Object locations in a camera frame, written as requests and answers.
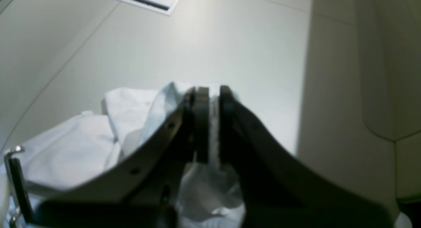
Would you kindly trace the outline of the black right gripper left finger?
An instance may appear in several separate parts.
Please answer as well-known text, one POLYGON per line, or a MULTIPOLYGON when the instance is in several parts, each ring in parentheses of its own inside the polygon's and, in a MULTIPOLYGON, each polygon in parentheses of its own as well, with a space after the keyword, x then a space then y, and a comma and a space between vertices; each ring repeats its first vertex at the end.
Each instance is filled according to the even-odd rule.
POLYGON ((33 224, 48 228, 176 228, 185 165, 208 161, 209 88, 191 88, 131 156, 95 179, 42 202, 33 224))

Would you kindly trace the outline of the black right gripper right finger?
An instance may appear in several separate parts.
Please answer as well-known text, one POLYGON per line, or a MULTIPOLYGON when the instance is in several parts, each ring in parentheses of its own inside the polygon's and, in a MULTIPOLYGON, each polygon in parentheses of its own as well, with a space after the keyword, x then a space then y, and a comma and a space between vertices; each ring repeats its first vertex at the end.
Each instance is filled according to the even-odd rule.
POLYGON ((220 87, 220 160, 238 175, 243 228, 392 228, 388 211, 296 160, 257 116, 220 87))

